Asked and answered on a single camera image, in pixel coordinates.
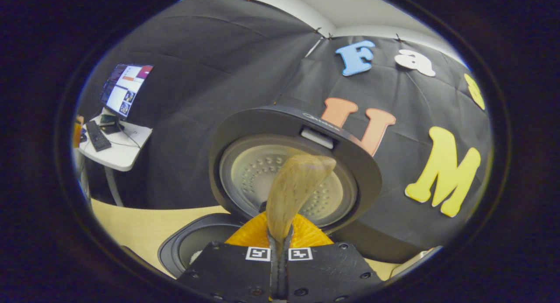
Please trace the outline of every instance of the keyboard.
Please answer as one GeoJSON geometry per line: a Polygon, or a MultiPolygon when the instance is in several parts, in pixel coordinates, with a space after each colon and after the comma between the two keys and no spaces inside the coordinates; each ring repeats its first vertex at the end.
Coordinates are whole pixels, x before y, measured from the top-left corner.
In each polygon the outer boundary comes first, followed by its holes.
{"type": "Polygon", "coordinates": [[[86,123],[87,133],[90,135],[90,141],[94,145],[95,151],[99,152],[111,147],[111,142],[107,140],[105,135],[102,133],[97,122],[88,121],[86,123]]]}

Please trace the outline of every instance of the computer monitor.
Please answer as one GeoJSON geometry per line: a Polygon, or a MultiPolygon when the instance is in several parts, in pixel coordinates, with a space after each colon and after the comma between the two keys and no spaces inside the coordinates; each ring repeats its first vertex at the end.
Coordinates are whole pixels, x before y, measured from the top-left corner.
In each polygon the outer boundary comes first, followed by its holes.
{"type": "Polygon", "coordinates": [[[140,86],[152,68],[148,65],[118,64],[103,86],[103,105],[119,119],[125,120],[140,86]]]}

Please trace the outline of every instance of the blue foam letter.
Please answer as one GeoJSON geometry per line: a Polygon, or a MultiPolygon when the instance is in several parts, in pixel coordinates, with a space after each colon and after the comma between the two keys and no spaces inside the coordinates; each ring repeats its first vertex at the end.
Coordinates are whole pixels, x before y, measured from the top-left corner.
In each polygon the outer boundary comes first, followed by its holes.
{"type": "Polygon", "coordinates": [[[365,58],[366,60],[372,60],[374,58],[374,54],[366,47],[375,47],[375,44],[369,40],[364,40],[359,43],[338,48],[338,50],[335,51],[336,53],[340,53],[342,60],[344,61],[344,65],[346,66],[346,68],[342,70],[342,75],[353,75],[367,71],[371,68],[370,63],[362,60],[362,58],[365,58]]]}

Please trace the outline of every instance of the wooden rice paddle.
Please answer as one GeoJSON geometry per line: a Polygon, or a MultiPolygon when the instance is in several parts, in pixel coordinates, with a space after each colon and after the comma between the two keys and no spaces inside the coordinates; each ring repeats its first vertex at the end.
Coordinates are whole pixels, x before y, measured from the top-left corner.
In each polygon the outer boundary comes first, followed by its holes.
{"type": "Polygon", "coordinates": [[[266,225],[276,249],[282,249],[294,217],[335,166],[335,159],[315,155],[294,155],[282,165],[266,202],[266,225]]]}

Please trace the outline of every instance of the open lid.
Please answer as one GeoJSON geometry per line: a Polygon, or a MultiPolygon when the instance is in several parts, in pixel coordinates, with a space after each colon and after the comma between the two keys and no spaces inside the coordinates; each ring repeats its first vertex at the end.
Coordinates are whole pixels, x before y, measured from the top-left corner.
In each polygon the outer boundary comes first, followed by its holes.
{"type": "Polygon", "coordinates": [[[238,112],[218,126],[209,153],[214,197],[232,214],[250,219],[266,201],[278,169],[302,153],[336,159],[333,173],[300,210],[327,233],[357,219],[378,196],[381,172],[360,140],[299,109],[268,106],[238,112]]]}

